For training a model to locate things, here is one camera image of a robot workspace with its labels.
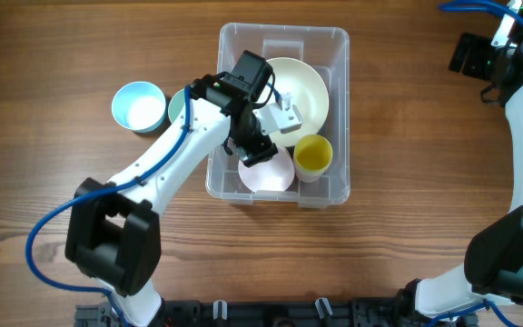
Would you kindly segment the cream plastic bowl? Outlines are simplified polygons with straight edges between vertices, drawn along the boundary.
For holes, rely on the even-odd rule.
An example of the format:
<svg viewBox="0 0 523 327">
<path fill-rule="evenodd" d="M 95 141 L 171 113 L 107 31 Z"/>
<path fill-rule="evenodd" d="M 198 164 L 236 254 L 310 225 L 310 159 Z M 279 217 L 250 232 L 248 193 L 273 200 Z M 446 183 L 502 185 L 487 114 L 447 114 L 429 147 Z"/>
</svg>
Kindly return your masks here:
<svg viewBox="0 0 523 327">
<path fill-rule="evenodd" d="M 303 61 L 277 57 L 268 60 L 276 75 L 275 89 L 280 95 L 291 94 L 291 102 L 299 110 L 303 124 L 293 132 L 270 134 L 271 140 L 281 147 L 293 147 L 309 134 L 317 134 L 324 126 L 330 99 L 326 84 L 318 72 Z"/>
</svg>

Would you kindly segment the yellow plastic cup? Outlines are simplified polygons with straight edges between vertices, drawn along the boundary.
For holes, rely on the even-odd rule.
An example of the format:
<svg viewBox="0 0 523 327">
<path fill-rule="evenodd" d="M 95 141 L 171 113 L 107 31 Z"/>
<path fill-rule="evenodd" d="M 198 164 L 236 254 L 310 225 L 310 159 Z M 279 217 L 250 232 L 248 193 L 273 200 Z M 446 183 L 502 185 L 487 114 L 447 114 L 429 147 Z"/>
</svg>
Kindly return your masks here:
<svg viewBox="0 0 523 327">
<path fill-rule="evenodd" d="M 309 134 L 296 143 L 292 159 L 298 173 L 322 175 L 331 165 L 333 148 L 325 137 Z"/>
</svg>

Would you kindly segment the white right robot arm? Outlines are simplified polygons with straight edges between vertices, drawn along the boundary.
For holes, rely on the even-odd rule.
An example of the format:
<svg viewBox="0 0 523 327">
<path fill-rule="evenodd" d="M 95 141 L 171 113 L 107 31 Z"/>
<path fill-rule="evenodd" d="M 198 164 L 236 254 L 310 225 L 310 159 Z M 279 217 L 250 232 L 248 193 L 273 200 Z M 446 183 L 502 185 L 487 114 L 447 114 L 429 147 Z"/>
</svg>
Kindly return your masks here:
<svg viewBox="0 0 523 327">
<path fill-rule="evenodd" d="M 513 145 L 513 195 L 509 212 L 476 234 L 464 262 L 435 278 L 414 280 L 379 307 L 389 326 L 470 326 L 481 310 L 505 326 L 505 305 L 523 306 L 523 1 L 448 1 L 448 13 L 488 13 L 500 18 L 492 38 L 464 34 L 449 68 L 488 82 L 493 104 L 505 110 Z"/>
</svg>

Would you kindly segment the light blue plastic bowl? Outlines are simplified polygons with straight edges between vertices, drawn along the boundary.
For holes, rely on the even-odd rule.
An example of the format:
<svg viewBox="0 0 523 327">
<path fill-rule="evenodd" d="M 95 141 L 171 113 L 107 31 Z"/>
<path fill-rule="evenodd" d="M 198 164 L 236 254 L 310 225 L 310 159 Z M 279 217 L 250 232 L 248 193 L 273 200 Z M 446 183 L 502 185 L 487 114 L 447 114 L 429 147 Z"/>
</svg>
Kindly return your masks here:
<svg viewBox="0 0 523 327">
<path fill-rule="evenodd" d="M 166 116 L 167 99 L 155 84 L 136 81 L 124 85 L 113 97 L 113 119 L 138 134 L 155 131 Z"/>
</svg>

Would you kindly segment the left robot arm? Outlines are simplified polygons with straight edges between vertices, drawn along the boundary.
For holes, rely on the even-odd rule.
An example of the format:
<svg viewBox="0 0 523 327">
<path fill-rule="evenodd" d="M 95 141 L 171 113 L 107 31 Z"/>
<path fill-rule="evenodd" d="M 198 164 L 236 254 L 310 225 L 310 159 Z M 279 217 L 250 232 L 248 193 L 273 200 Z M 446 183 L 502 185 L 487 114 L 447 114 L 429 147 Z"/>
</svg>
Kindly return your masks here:
<svg viewBox="0 0 523 327">
<path fill-rule="evenodd" d="M 76 189 L 65 256 L 101 284 L 122 324 L 155 322 L 160 217 L 197 164 L 227 141 L 247 167 L 278 152 L 254 114 L 263 89 L 275 84 L 271 65 L 244 51 L 230 72 L 186 87 L 183 114 L 133 164 L 107 183 L 88 178 Z"/>
</svg>

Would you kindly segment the mint green plastic bowl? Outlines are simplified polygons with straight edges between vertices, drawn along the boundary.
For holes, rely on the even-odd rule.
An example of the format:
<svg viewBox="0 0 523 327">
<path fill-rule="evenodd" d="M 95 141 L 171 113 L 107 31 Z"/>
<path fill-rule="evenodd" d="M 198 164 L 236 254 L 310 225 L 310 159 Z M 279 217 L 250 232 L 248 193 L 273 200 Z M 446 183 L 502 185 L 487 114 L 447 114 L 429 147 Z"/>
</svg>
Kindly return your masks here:
<svg viewBox="0 0 523 327">
<path fill-rule="evenodd" d="M 185 95 L 184 90 L 181 89 L 170 99 L 168 104 L 167 113 L 171 124 L 184 112 L 184 106 Z"/>
</svg>

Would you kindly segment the cream plastic cup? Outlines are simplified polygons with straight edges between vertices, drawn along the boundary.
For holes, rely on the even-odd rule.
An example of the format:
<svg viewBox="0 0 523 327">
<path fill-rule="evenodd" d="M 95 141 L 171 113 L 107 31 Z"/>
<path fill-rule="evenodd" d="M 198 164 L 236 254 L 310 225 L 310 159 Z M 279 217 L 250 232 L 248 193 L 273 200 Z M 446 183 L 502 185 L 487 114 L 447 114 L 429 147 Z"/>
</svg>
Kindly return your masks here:
<svg viewBox="0 0 523 327">
<path fill-rule="evenodd" d="M 298 165 L 297 163 L 294 164 L 294 168 L 296 177 L 304 183 L 316 182 L 328 169 L 328 167 L 322 167 L 321 169 L 308 169 Z"/>
</svg>

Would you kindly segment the light pink plastic bowl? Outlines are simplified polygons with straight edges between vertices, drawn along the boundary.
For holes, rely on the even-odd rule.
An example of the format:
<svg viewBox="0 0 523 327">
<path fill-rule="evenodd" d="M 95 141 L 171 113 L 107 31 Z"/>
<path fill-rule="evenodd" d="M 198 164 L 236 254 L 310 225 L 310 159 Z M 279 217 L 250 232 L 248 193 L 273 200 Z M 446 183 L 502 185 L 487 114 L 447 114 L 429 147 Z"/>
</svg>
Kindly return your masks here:
<svg viewBox="0 0 523 327">
<path fill-rule="evenodd" d="M 243 184 L 252 192 L 284 192 L 292 184 L 295 176 L 294 164 L 284 147 L 267 162 L 246 167 L 238 163 L 238 174 Z"/>
</svg>

